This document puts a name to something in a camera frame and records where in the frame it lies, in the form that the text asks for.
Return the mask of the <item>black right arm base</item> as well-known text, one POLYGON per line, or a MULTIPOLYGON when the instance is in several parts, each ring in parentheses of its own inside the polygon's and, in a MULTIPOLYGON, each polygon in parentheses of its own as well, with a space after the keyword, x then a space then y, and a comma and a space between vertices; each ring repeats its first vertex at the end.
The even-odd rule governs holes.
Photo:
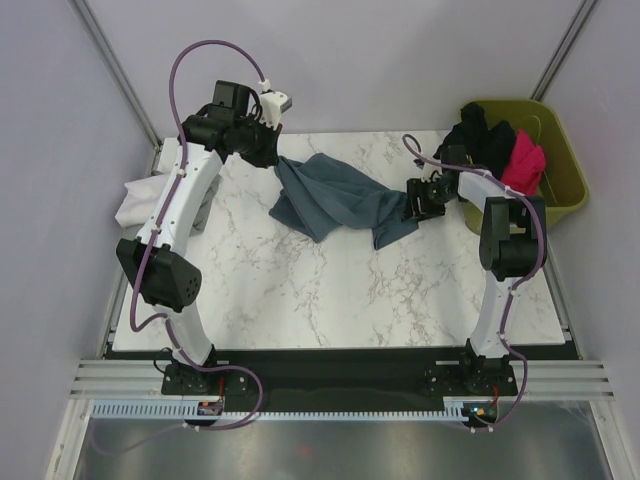
POLYGON ((471 366, 458 363, 431 363, 426 367, 427 392, 433 396, 515 396, 518 387, 509 364, 471 366))

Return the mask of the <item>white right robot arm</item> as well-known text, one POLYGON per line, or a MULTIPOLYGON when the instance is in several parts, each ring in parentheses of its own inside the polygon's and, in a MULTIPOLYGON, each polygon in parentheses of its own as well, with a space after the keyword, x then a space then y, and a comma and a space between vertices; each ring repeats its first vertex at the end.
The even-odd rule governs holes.
POLYGON ((545 200, 513 190, 490 171, 474 166, 462 145, 447 146, 439 161, 416 157, 440 170, 407 181, 405 221, 440 217, 455 198, 482 212, 479 259, 486 283, 469 345, 477 357, 501 359, 510 353, 506 327, 515 312, 518 289, 546 261, 545 200))

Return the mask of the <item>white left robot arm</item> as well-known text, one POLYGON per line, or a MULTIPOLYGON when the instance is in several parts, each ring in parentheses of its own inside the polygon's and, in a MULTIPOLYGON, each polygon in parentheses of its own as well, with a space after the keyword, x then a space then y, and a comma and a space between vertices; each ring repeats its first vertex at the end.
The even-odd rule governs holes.
POLYGON ((186 258, 201 204, 227 158, 237 154, 257 168, 278 161, 277 143, 291 97, 263 81, 261 89, 216 83, 213 98, 179 127, 177 157, 149 219, 116 255, 133 289, 129 324, 140 332, 154 321, 167 329, 174 358, 185 365, 185 382, 208 393, 219 382, 211 363, 214 347, 202 325, 196 299, 202 273, 186 258))

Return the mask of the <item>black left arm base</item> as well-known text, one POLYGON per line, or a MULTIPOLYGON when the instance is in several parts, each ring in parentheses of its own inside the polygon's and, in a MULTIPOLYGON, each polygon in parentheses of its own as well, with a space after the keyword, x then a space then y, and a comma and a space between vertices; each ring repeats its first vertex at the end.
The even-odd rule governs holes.
POLYGON ((243 372, 204 373, 171 359, 164 368, 161 393, 173 396, 247 396, 251 392, 249 380, 243 372))

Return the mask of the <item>blue-grey t-shirt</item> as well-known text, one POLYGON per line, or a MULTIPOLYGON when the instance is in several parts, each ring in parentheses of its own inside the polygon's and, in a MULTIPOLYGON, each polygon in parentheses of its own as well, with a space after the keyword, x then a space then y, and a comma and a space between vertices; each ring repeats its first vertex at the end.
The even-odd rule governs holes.
POLYGON ((281 157, 274 172, 282 189, 269 215, 316 243, 347 227, 371 231, 380 250, 418 230, 417 221, 403 218, 406 193, 324 153, 305 162, 281 157))

